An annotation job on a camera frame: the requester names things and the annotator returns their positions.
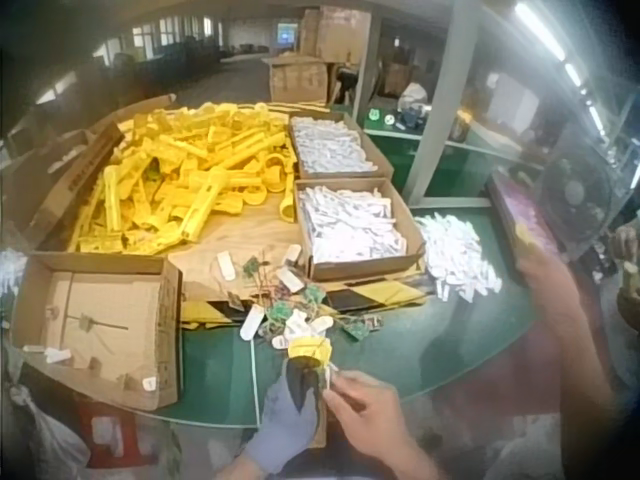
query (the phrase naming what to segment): gray glove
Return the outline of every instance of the gray glove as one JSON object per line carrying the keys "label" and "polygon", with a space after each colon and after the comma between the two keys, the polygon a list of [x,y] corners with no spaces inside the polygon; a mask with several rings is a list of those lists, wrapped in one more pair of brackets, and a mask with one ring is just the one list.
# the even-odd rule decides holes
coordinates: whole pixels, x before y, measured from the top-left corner
{"label": "gray glove", "polygon": [[247,444],[245,453],[262,471],[278,473],[289,460],[309,447],[317,425],[313,390],[307,391],[304,406],[298,412],[283,374],[267,392],[262,426]]}

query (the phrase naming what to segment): red stool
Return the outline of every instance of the red stool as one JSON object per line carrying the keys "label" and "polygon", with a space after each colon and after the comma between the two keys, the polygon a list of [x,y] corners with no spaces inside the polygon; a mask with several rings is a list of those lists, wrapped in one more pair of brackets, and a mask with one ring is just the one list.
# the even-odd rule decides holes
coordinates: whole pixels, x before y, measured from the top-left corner
{"label": "red stool", "polygon": [[[136,417],[133,413],[121,410],[88,397],[76,395],[76,407],[84,441],[91,451],[87,468],[131,468],[154,465],[155,455],[142,455],[138,448]],[[93,440],[93,419],[113,417],[119,420],[122,432],[122,456],[114,457],[109,445],[99,445]]]}

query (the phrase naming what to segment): ceiling light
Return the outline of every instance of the ceiling light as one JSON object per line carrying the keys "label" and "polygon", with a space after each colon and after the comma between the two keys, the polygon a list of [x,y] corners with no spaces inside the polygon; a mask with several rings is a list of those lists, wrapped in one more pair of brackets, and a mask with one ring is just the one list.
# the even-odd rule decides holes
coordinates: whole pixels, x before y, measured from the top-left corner
{"label": "ceiling light", "polygon": [[596,107],[594,107],[593,105],[590,106],[589,113],[591,114],[591,117],[593,118],[593,123],[596,124],[596,128],[598,129],[598,131],[603,132],[604,125],[602,125],[602,120],[600,120],[600,115],[598,115],[598,111],[596,110]]}
{"label": "ceiling light", "polygon": [[540,21],[538,16],[533,13],[525,3],[518,3],[515,11],[518,18],[538,37],[544,46],[547,47],[558,60],[564,62],[565,58],[567,58],[564,50],[551,32],[547,30],[547,27]]}
{"label": "ceiling light", "polygon": [[564,65],[564,69],[567,71],[567,75],[569,75],[569,78],[571,79],[573,84],[576,87],[579,87],[580,84],[582,83],[582,80],[580,80],[580,77],[578,76],[578,72],[576,72],[575,67],[570,63],[566,63]]}

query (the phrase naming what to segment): workbench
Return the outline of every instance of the workbench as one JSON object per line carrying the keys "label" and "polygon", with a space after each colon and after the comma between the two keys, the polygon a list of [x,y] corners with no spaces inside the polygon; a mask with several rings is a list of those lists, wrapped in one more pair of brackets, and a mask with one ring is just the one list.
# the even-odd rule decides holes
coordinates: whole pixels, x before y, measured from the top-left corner
{"label": "workbench", "polygon": [[[384,327],[361,342],[333,328],[333,363],[358,369],[396,386],[403,399],[428,392],[463,375],[518,339],[534,320],[527,290],[518,280],[502,226],[492,208],[439,209],[470,221],[486,258],[504,286],[473,304],[452,294],[419,307],[382,313]],[[420,210],[426,215],[433,210]],[[178,403],[151,415],[202,426],[257,425],[267,389],[277,379],[284,353],[264,340],[240,339],[237,327],[184,331],[183,390]]]}

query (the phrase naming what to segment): white wire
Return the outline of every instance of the white wire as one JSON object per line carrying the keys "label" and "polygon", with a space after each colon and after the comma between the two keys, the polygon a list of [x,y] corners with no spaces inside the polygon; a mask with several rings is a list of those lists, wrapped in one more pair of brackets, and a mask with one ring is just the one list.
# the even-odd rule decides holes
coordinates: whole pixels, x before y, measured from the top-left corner
{"label": "white wire", "polygon": [[256,408],[256,424],[260,428],[260,402],[258,401],[258,376],[256,374],[256,349],[251,339],[251,378],[253,379],[253,402]]}

